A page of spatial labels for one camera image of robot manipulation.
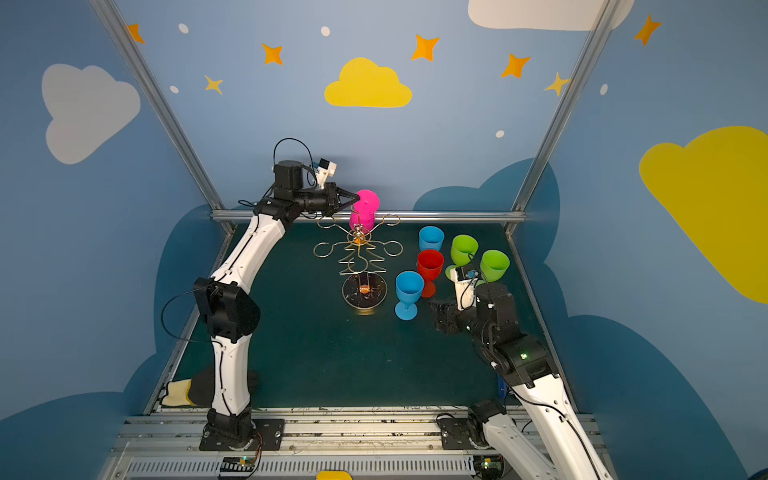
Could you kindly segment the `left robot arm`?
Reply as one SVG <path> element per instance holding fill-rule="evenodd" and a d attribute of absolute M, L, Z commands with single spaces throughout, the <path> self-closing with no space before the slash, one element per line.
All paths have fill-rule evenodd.
<path fill-rule="evenodd" d="M 198 311 L 214 351 L 214 393 L 200 443 L 202 451 L 254 451 L 258 435 L 252 423 L 248 389 L 250 341 L 261 311 L 250 297 L 256 274 L 277 242 L 303 214 L 323 217 L 359 200 L 330 180 L 337 165 L 322 159 L 315 166 L 282 160 L 275 180 L 252 207 L 246 232 L 229 257 L 193 287 Z"/>

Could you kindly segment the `red wine glass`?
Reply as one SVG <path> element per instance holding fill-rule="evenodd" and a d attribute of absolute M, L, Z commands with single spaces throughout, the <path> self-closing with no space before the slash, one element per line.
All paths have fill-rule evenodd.
<path fill-rule="evenodd" d="M 444 256 L 439 251 L 426 249 L 419 253 L 417 271 L 424 280 L 423 298 L 431 298 L 436 294 L 437 289 L 434 282 L 441 274 L 443 265 Z"/>

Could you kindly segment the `blue wine glass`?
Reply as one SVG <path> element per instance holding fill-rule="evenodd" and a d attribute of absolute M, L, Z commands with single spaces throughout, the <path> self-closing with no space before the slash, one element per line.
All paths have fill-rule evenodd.
<path fill-rule="evenodd" d="M 422 296 L 424 286 L 424 279 L 415 271 L 403 271 L 396 277 L 398 303 L 395 306 L 395 314 L 400 320 L 411 321 L 417 316 L 417 302 Z"/>
<path fill-rule="evenodd" d="M 424 226 L 419 230 L 418 245 L 421 251 L 440 251 L 445 240 L 445 233 L 437 226 Z"/>

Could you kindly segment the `pink wine glass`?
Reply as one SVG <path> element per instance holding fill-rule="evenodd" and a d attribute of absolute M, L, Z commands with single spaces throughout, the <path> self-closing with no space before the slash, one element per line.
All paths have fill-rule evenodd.
<path fill-rule="evenodd" d="M 351 228 L 361 226 L 364 232 L 370 232 L 375 226 L 380 199 L 371 190 L 360 190 L 357 195 L 359 200 L 352 206 L 349 225 Z"/>

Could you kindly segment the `green wine glass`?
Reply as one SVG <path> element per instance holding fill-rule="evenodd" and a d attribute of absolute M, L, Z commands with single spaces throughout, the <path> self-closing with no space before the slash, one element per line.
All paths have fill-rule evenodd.
<path fill-rule="evenodd" d="M 474 237 L 467 234 L 455 236 L 450 249 L 452 263 L 445 270 L 446 277 L 452 280 L 452 272 L 458 267 L 468 265 L 475 257 L 478 248 L 479 243 Z"/>
<path fill-rule="evenodd" d="M 486 283 L 499 281 L 510 267 L 510 258 L 500 250 L 485 251 L 480 260 L 480 271 Z"/>

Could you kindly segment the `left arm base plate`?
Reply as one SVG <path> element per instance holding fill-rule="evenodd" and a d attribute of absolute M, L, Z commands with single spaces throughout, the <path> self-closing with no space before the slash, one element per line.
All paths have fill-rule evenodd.
<path fill-rule="evenodd" d="M 209 420 L 199 444 L 201 451 L 277 451 L 285 429 L 284 419 L 251 419 L 224 416 Z"/>

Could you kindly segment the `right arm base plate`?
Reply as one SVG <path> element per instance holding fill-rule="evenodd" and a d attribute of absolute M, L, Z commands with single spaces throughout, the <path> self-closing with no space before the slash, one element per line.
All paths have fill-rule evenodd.
<path fill-rule="evenodd" d="M 444 450 L 486 450 L 490 445 L 485 440 L 482 426 L 475 420 L 438 416 L 436 424 Z"/>

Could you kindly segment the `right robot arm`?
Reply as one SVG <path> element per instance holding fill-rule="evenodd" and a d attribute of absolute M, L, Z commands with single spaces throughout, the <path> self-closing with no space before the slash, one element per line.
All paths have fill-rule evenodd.
<path fill-rule="evenodd" d="M 544 447 L 541 452 L 505 407 L 481 402 L 468 424 L 521 479 L 610 479 L 582 427 L 552 355 L 521 327 L 516 300 L 505 285 L 459 286 L 453 301 L 429 302 L 438 330 L 467 333 L 481 358 L 527 411 Z"/>

